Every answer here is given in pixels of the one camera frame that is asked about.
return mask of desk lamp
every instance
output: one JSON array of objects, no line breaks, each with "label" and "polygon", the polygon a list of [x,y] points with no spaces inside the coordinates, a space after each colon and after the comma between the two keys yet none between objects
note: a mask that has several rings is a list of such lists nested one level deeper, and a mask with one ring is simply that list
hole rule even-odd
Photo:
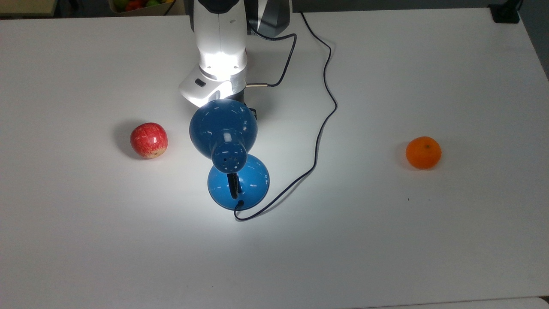
[{"label": "desk lamp", "polygon": [[[277,35],[289,24],[289,0],[249,0],[247,6],[249,17],[244,0],[186,2],[200,59],[179,90],[199,107],[189,133],[197,150],[213,162],[210,195],[230,210],[255,206],[269,187],[265,165],[248,154],[257,137],[255,116],[244,104],[248,26]],[[275,23],[273,16],[279,16]]]},{"label": "desk lamp", "polygon": [[267,168],[248,154],[257,137],[257,122],[248,107],[230,99],[210,101],[194,114],[189,133],[194,147],[214,164],[208,190],[219,205],[244,210],[265,197]]}]

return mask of lamp base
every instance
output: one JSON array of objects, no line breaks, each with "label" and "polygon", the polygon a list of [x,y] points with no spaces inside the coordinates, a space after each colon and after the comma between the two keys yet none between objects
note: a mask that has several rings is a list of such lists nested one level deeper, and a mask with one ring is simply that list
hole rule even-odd
[{"label": "lamp base", "polygon": [[231,196],[227,174],[212,167],[208,175],[208,191],[221,207],[234,210],[250,209],[257,205],[269,189],[269,173],[258,158],[248,154],[246,165],[238,172],[240,192],[237,198]]}]

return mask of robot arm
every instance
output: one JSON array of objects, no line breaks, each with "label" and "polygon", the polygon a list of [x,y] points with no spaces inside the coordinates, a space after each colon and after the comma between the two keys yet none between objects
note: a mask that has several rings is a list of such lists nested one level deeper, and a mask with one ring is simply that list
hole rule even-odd
[{"label": "robot arm", "polygon": [[247,11],[256,29],[277,35],[289,24],[289,0],[250,0],[246,6],[244,0],[190,1],[186,7],[192,12],[200,60],[179,85],[180,93],[198,107],[220,98],[243,98]]}]

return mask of power cord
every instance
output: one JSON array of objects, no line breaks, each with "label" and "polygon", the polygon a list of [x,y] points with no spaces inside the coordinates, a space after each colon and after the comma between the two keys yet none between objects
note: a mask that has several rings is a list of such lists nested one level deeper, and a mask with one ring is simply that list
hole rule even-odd
[{"label": "power cord", "polygon": [[177,0],[173,0],[172,1],[172,4],[170,4],[170,7],[166,10],[166,12],[164,12],[164,16],[168,15],[168,13],[170,12],[171,8],[173,7],[173,5],[175,4]]},{"label": "power cord", "polygon": [[291,37],[294,38],[294,42],[292,43],[292,48],[290,49],[290,53],[288,54],[288,60],[286,60],[286,65],[284,66],[284,70],[282,71],[282,76],[280,76],[280,79],[278,80],[278,82],[276,82],[275,84],[247,84],[246,87],[276,87],[276,86],[280,85],[280,83],[284,79],[284,76],[286,75],[286,70],[288,70],[288,65],[290,64],[290,59],[292,58],[292,54],[294,53],[294,47],[295,47],[295,43],[298,40],[298,35],[295,34],[295,33],[292,33],[292,34],[281,36],[281,37],[269,37],[269,36],[265,36],[265,35],[259,33],[257,30],[255,30],[254,27],[252,27],[252,25],[250,25],[250,22],[248,22],[248,27],[250,27],[250,29],[258,37],[260,37],[262,39],[265,39],[267,41],[281,41],[281,40],[285,40],[285,39],[291,38]]},{"label": "power cord", "polygon": [[241,218],[238,216],[237,212],[238,212],[238,206],[234,208],[234,211],[233,211],[233,214],[234,214],[234,217],[239,220],[239,221],[247,221],[247,220],[250,220],[250,219],[253,219],[257,216],[259,216],[261,213],[263,213],[265,210],[267,210],[269,207],[271,207],[276,201],[278,201],[279,198],[281,198],[288,190],[290,190],[296,183],[298,183],[301,179],[303,179],[304,177],[308,176],[309,174],[312,173],[313,170],[315,170],[316,168],[316,165],[318,163],[318,147],[320,146],[320,139],[321,139],[321,136],[322,136],[322,131],[324,130],[324,127],[326,126],[326,123],[328,122],[328,119],[330,119],[330,117],[335,113],[335,111],[337,111],[338,109],[338,103],[337,101],[335,100],[334,98],[334,95],[332,94],[332,92],[330,91],[330,88],[328,87],[328,83],[326,82],[326,71],[328,69],[328,64],[330,63],[330,61],[332,60],[332,48],[330,47],[330,45],[326,44],[324,41],[322,41],[312,30],[311,30],[311,27],[309,26],[309,23],[307,22],[307,19],[305,18],[305,15],[303,15],[303,12],[299,12],[299,14],[301,14],[301,17],[303,18],[303,21],[305,22],[305,25],[307,26],[307,29],[309,30],[309,32],[311,33],[311,35],[316,39],[318,40],[320,43],[322,43],[323,45],[325,45],[326,47],[328,47],[329,49],[329,54],[328,54],[328,59],[326,60],[326,63],[324,65],[324,71],[323,71],[323,79],[324,79],[324,87],[326,88],[326,91],[328,92],[328,94],[330,95],[330,98],[332,99],[332,101],[334,102],[334,109],[332,110],[332,112],[326,117],[326,119],[324,120],[324,122],[322,123],[321,127],[320,127],[320,130],[318,131],[318,135],[316,136],[316,143],[315,143],[315,160],[314,160],[314,163],[312,165],[312,167],[306,171],[303,175],[297,177],[297,179],[295,179],[289,186],[286,187],[286,189],[282,190],[282,192],[280,192],[279,195],[277,195],[277,197],[274,198],[274,200],[272,200],[269,204],[267,204],[267,206],[263,207],[261,210],[259,210],[258,212],[254,213],[253,215],[249,216],[249,217],[246,217],[246,218]]}]

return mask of orange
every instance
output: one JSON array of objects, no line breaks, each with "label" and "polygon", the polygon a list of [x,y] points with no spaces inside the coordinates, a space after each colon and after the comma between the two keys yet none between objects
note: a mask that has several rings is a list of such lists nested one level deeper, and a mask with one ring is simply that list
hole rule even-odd
[{"label": "orange", "polygon": [[429,136],[418,137],[406,146],[406,159],[415,168],[428,169],[442,157],[439,143]]}]

